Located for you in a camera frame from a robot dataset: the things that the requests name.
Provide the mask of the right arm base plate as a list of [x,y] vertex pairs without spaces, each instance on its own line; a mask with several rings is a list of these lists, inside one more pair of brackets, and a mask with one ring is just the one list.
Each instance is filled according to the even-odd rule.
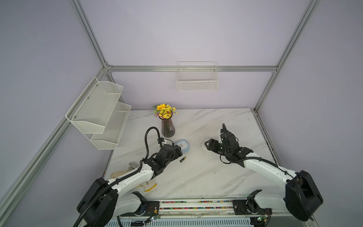
[[233,210],[235,215],[271,215],[272,210],[261,208],[254,200],[233,200]]

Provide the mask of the blue alarm clock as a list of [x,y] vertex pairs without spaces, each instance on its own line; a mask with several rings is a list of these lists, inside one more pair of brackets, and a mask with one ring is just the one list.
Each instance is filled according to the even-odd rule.
[[189,143],[184,139],[175,142],[175,145],[177,145],[177,146],[179,146],[181,148],[182,154],[187,153],[191,148]]

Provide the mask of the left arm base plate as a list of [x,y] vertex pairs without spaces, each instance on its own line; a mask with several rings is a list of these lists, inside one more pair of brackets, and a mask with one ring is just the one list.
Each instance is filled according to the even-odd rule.
[[147,201],[140,205],[140,207],[133,213],[136,217],[151,216],[155,210],[159,210],[160,201]]

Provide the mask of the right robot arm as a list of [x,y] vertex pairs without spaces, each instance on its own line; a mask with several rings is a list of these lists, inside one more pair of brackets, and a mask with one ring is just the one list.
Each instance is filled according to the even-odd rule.
[[252,170],[283,189],[281,194],[262,194],[260,189],[253,191],[246,204],[251,214],[262,209],[280,210],[289,212],[300,221],[307,221],[323,204],[321,193],[308,172],[286,169],[247,147],[241,147],[235,135],[227,129],[221,129],[218,140],[206,138],[202,147],[225,157],[227,164]]

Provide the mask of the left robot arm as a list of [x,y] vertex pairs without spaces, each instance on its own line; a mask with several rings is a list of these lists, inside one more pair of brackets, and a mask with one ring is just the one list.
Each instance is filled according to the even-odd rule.
[[163,138],[158,142],[159,152],[143,158],[136,169],[117,178],[96,179],[77,206],[79,217],[73,226],[78,227],[81,221],[85,221],[87,227],[104,227],[114,216],[139,210],[144,202],[140,193],[132,193],[130,199],[122,197],[162,174],[172,161],[183,155],[179,145],[167,144]]

